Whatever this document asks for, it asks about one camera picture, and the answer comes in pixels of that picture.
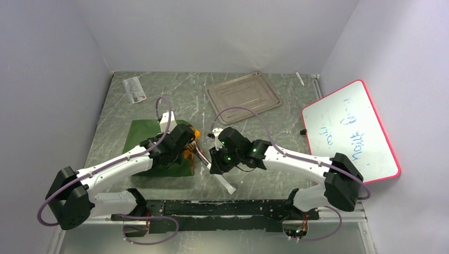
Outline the orange fake braided bread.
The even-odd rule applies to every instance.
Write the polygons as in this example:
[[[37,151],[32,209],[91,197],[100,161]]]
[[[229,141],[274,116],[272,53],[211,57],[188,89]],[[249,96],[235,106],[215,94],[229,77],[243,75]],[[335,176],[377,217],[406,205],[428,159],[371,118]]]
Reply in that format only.
[[[191,128],[191,130],[194,132],[194,137],[192,138],[191,142],[188,144],[189,150],[194,150],[198,147],[199,138],[201,136],[201,133],[199,130],[195,128]]]

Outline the metal tongs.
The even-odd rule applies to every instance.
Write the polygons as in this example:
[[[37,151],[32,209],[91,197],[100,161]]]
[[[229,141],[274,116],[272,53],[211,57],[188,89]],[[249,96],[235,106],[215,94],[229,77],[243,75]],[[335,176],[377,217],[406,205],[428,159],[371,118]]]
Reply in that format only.
[[[206,155],[202,152],[202,150],[199,148],[197,143],[195,141],[192,141],[188,145],[188,150],[194,154],[197,158],[199,158],[200,162],[207,168],[208,170],[211,169],[212,163],[211,161],[206,157]],[[220,184],[227,190],[229,194],[233,194],[236,191],[236,188],[233,187],[222,175],[219,174],[213,174],[214,177],[220,182]]]

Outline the metal baking tray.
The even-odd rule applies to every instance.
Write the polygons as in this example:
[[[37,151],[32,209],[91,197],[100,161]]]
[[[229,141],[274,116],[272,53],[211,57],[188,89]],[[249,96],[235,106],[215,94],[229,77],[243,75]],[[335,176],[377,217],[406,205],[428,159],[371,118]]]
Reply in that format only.
[[[212,85],[205,89],[205,94],[219,115],[219,121],[225,125],[252,116],[241,107],[261,113],[282,104],[282,99],[261,72]]]

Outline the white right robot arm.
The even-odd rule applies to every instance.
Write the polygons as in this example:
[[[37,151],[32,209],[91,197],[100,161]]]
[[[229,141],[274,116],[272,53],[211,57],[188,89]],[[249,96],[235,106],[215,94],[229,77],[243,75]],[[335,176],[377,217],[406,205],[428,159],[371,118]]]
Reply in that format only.
[[[315,186],[298,190],[286,204],[286,213],[292,219],[324,206],[345,212],[355,210],[363,176],[342,153],[317,157],[294,152],[269,141],[250,141],[232,127],[215,128],[208,137],[214,140],[209,150],[211,174],[222,175],[242,164],[250,169],[298,174],[315,182]]]

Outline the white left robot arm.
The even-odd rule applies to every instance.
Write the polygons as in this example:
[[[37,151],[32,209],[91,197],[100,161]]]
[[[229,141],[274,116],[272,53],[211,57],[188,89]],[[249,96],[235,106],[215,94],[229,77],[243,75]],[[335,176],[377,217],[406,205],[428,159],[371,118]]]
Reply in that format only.
[[[186,146],[195,138],[191,126],[178,124],[167,134],[147,138],[102,164],[80,170],[61,169],[46,195],[46,205],[57,220],[48,225],[71,230],[90,218],[109,214],[143,218],[148,214],[147,201],[137,189],[118,193],[105,190],[129,176],[180,163]]]

